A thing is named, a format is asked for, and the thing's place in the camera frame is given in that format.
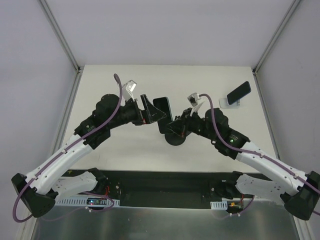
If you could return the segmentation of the teal smartphone black screen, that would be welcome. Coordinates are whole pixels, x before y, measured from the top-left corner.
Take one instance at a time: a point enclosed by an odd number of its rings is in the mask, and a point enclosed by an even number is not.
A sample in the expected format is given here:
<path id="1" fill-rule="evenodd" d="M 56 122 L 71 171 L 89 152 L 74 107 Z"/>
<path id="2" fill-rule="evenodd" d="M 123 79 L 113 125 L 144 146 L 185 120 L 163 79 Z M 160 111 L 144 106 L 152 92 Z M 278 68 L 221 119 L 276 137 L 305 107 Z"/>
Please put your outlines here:
<path id="1" fill-rule="evenodd" d="M 167 125 L 173 121 L 169 98 L 166 96 L 154 98 L 152 102 L 156 108 L 164 112 L 166 115 L 166 117 L 160 119 L 157 122 L 159 132 L 161 134 L 166 134 L 169 131 Z"/>

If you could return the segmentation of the blue smartphone black screen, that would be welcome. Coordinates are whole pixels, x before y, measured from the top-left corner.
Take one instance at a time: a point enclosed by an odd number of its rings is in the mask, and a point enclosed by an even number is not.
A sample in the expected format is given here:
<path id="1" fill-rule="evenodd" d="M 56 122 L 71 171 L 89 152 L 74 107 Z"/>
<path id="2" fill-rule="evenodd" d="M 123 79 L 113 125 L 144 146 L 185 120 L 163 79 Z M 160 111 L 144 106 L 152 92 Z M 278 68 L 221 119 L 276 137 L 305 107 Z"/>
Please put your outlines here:
<path id="1" fill-rule="evenodd" d="M 248 95 L 251 91 L 252 90 L 249 81 L 245 81 L 240 86 L 238 86 L 226 95 L 227 101 L 231 105 Z"/>

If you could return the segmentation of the white folding phone stand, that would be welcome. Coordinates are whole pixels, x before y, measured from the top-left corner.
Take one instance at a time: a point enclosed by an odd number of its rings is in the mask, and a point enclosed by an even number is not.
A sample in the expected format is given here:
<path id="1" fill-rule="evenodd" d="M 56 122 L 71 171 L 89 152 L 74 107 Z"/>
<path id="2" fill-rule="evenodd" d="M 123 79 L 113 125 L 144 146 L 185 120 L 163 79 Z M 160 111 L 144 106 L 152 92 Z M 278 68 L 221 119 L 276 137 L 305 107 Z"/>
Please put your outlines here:
<path id="1" fill-rule="evenodd" d="M 240 100 L 234 102 L 233 104 L 229 104 L 227 98 L 220 98 L 219 107 L 221 109 L 238 109 L 240 107 Z"/>

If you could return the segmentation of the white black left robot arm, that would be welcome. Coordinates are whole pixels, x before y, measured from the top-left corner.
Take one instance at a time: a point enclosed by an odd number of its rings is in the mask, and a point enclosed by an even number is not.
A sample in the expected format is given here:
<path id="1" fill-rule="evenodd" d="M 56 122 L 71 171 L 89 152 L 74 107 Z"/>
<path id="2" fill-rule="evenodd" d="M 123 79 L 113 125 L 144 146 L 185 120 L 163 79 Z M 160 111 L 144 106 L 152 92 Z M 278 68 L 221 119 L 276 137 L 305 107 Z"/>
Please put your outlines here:
<path id="1" fill-rule="evenodd" d="M 139 109 L 134 99 L 126 100 L 121 105 L 121 97 L 115 94 L 104 95 L 92 114 L 80 123 L 64 146 L 35 170 L 26 175 L 14 175 L 11 182 L 18 197 L 13 205 L 13 219 L 17 223 L 21 222 L 16 213 L 19 201 L 23 201 L 31 216 L 39 218 L 48 213 L 60 199 L 84 192 L 105 194 L 107 178 L 95 167 L 76 177 L 61 179 L 61 176 L 110 138 L 111 129 L 128 123 L 148 125 L 166 117 L 163 111 L 150 103 L 146 95 L 142 94 L 140 98 L 143 110 Z"/>

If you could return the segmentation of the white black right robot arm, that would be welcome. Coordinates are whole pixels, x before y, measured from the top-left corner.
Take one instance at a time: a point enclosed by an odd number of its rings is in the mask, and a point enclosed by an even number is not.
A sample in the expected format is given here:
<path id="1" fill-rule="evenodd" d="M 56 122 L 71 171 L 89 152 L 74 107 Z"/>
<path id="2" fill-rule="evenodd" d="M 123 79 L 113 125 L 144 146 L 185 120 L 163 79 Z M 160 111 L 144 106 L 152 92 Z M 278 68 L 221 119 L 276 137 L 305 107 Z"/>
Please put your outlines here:
<path id="1" fill-rule="evenodd" d="M 306 173 L 266 154 L 247 136 L 232 129 L 219 108 L 207 110 L 201 118 L 191 108 L 166 124 L 168 134 L 181 145 L 193 133 L 209 139 L 219 153 L 246 164 L 267 180 L 236 172 L 234 188 L 244 195 L 263 197 L 279 204 L 296 218 L 309 220 L 320 199 L 320 175 Z"/>

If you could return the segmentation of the black round-base phone holder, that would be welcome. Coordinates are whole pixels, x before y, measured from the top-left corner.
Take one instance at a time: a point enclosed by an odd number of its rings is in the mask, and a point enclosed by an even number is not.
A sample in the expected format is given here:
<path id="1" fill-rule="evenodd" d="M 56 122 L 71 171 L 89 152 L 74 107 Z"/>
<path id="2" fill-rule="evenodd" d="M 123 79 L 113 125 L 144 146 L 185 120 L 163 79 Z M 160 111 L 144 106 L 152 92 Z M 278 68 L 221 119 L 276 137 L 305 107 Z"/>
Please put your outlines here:
<path id="1" fill-rule="evenodd" d="M 164 134 L 164 138 L 169 145 L 180 146 L 185 142 L 185 140 L 187 138 L 187 133 L 186 133 L 186 137 L 180 137 L 174 133 L 173 134 Z"/>

